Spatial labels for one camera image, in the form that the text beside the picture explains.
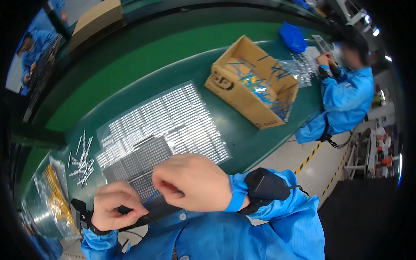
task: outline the black wrist device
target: black wrist device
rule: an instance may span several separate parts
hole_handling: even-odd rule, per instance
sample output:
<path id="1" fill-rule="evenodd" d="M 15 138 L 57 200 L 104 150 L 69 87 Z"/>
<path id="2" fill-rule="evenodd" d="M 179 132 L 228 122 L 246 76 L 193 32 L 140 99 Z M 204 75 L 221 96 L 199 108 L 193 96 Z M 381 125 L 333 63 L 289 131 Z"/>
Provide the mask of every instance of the black wrist device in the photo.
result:
<path id="1" fill-rule="evenodd" d="M 293 188 L 299 187 L 303 191 L 300 185 L 288 187 L 283 178 L 264 168 L 257 168 L 250 172 L 244 182 L 247 184 L 250 199 L 250 204 L 238 211 L 244 215 L 253 214 L 260 207 L 269 205 L 273 200 L 286 200 Z"/>
<path id="2" fill-rule="evenodd" d="M 85 228 L 90 229 L 96 235 L 107 235 L 110 233 L 111 230 L 100 231 L 91 223 L 91 217 L 93 213 L 94 209 L 92 211 L 87 210 L 87 205 L 85 202 L 77 199 L 72 199 L 71 214 L 75 225 L 80 232 L 83 228 Z"/>
<path id="3" fill-rule="evenodd" d="M 327 77 L 329 77 L 328 72 L 322 67 L 318 68 L 318 72 L 319 72 L 319 79 L 320 80 L 326 79 Z"/>

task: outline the blue wristband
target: blue wristband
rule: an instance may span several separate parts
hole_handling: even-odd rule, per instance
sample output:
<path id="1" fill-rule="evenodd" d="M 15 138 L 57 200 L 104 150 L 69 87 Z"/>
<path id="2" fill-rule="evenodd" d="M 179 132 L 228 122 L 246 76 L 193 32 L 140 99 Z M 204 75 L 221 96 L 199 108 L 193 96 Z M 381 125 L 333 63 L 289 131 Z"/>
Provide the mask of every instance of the blue wristband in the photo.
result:
<path id="1" fill-rule="evenodd" d="M 244 198 L 248 194 L 248 187 L 245 182 L 234 180 L 234 175 L 228 175 L 230 180 L 231 192 L 233 197 L 231 198 L 228 207 L 223 210 L 224 212 L 237 212 L 240 210 L 244 203 Z"/>
<path id="2" fill-rule="evenodd" d="M 327 66 L 327 65 L 325 65 L 325 64 L 323 64 L 323 63 L 321 63 L 321 67 L 326 71 L 326 72 L 328 72 L 329 70 L 330 70 L 330 68 Z"/>

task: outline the black cable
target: black cable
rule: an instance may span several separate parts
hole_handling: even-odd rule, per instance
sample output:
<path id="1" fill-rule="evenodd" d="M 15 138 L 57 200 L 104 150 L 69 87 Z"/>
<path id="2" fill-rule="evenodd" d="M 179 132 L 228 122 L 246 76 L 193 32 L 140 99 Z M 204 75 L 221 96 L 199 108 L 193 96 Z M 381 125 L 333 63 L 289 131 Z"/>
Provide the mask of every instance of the black cable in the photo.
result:
<path id="1" fill-rule="evenodd" d="M 141 235 L 139 235 L 139 234 L 137 234 L 135 232 L 131 232 L 131 231 L 128 231 L 128 230 L 125 230 L 125 231 L 122 231 L 122 232 L 132 233 L 132 234 L 138 235 L 139 237 L 143 238 Z"/>
<path id="2" fill-rule="evenodd" d="M 301 192 L 303 192 L 303 193 L 305 193 L 306 195 L 308 195 L 308 196 L 309 196 L 308 192 L 304 191 L 304 190 L 302 189 L 302 186 L 301 186 L 301 185 L 297 184 L 297 185 L 293 185 L 292 187 L 289 187 L 289 189 L 290 189 L 290 190 L 291 190 L 291 189 L 294 189 L 294 188 L 299 188 L 299 189 L 301 190 Z"/>
<path id="3" fill-rule="evenodd" d="M 127 239 L 126 242 L 124 242 L 124 244 L 121 247 L 124 248 L 124 246 L 127 244 L 128 241 L 129 239 Z"/>
<path id="4" fill-rule="evenodd" d="M 352 138 L 352 132 L 351 131 L 349 131 L 349 133 L 350 133 L 350 135 L 349 135 L 349 138 L 348 138 L 348 140 L 345 142 L 345 143 L 343 143 L 343 144 L 337 144 L 337 143 L 335 143 L 334 141 L 332 141 L 331 139 L 329 139 L 328 140 L 328 143 L 332 146 L 332 147 L 334 147 L 334 148 L 337 148 L 337 149 L 341 149 L 341 148 L 343 148 L 343 147 L 345 147 L 350 141 L 351 141 L 351 138 Z"/>

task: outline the white button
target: white button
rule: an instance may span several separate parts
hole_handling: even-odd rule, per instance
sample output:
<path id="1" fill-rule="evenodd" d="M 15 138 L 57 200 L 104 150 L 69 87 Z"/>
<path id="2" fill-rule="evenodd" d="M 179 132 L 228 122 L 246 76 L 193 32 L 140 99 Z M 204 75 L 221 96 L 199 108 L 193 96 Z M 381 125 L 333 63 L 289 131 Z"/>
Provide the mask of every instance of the white button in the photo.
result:
<path id="1" fill-rule="evenodd" d="M 179 219 L 180 219 L 180 220 L 185 220 L 185 219 L 186 219 L 186 214 L 185 214 L 185 213 L 180 214 L 180 215 L 179 215 Z"/>

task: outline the yellow plastic part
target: yellow plastic part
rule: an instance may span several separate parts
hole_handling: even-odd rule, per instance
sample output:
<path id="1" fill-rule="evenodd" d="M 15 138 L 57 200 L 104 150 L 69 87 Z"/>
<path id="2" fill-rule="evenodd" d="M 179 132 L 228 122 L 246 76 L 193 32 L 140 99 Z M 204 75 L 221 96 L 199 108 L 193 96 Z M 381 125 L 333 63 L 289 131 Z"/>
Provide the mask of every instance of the yellow plastic part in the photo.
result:
<path id="1" fill-rule="evenodd" d="M 49 196 L 49 208 L 53 211 L 55 218 L 58 221 L 62 221 L 65 218 L 74 234 L 78 235 L 79 230 L 77 229 L 74 223 L 74 219 L 71 216 L 71 210 L 64 198 L 61 186 L 58 183 L 56 173 L 52 165 L 48 165 L 43 174 L 45 175 L 46 181 L 51 188 L 51 194 Z"/>

